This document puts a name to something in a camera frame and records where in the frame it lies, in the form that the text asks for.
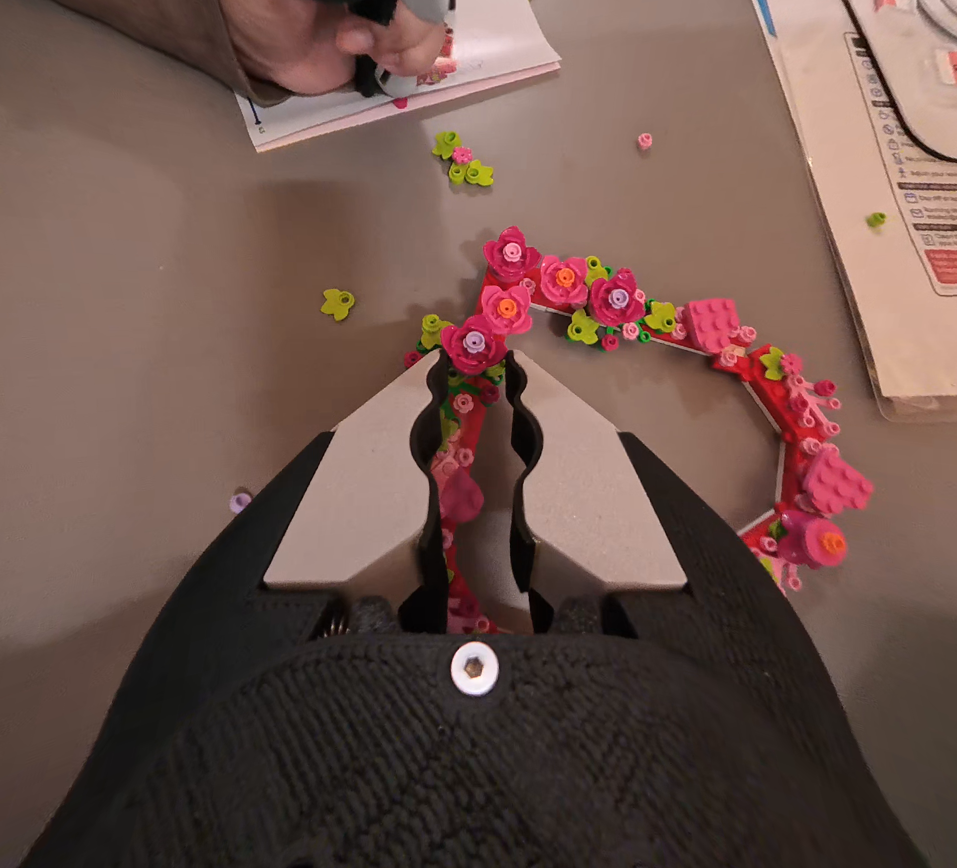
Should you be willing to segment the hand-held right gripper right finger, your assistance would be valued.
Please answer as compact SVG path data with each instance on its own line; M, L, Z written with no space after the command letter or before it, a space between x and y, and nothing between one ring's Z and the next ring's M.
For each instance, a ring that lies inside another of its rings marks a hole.
M674 590L686 574L616 426L527 354L507 354L511 445L523 463L510 558L545 601Z

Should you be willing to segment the red lego heart flower wreath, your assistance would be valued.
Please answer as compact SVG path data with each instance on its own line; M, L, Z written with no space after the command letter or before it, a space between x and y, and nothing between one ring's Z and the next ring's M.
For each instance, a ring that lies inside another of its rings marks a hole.
M534 307L568 317L566 339L604 353L651 341L708 357L711 367L737 378L777 432L780 455L772 508L738 534L783 592L802 587L802 568L839 566L847 554L834 517L862 510L874 491L869 479L840 455L833 414L834 383L803 376L802 358L770 344L752 348L734 300L714 298L674 305L646 297L633 272L596 256L542 255L510 226L483 246L487 264L475 314L496 334L516 337L532 327ZM496 633L456 561L456 529L482 507L472 464L488 408L441 410L442 444L432 462L441 498L443 551L449 581L447 630L455 635Z

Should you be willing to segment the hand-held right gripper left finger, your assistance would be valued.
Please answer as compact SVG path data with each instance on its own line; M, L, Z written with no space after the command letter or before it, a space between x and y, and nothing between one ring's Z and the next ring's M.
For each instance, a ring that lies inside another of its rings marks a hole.
M273 589L326 589L400 607L439 586L437 484L448 358L433 351L334 428L264 574Z

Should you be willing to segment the magenta lego rose leaf cluster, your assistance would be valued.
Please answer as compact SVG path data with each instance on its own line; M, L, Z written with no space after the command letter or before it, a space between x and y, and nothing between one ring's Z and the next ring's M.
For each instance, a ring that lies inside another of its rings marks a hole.
M405 368L438 350L445 350L449 358L447 385L453 412L464 415L472 406L489 408L499 401L507 346L484 315L475 314L462 324L436 313L425 315L415 348L404 354Z

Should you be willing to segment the white instruction booklet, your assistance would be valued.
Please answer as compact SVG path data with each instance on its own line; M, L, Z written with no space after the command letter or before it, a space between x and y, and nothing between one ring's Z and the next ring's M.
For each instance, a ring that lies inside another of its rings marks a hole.
M328 133L387 120L406 111L482 95L556 71L560 57L547 42L528 0L456 0L448 16L451 56L434 82L420 83L395 101L342 88L320 96L291 97L270 108L236 95L254 148L269 151Z

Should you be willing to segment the green leaves pink flower cluster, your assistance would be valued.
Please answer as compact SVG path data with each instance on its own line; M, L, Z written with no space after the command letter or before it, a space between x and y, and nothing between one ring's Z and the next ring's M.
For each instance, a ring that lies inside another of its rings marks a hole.
M448 181L453 187L469 185L490 188L494 185L494 167L476 157L472 149L463 143L460 133L437 133L432 155L447 166Z

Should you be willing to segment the person's left hand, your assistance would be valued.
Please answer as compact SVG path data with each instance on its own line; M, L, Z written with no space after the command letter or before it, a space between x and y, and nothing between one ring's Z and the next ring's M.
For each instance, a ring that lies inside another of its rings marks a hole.
M403 1L387 26L314 0L219 4L247 75L301 95L346 85L359 56L371 57L390 74L417 77L431 69L446 36L443 23L425 22Z

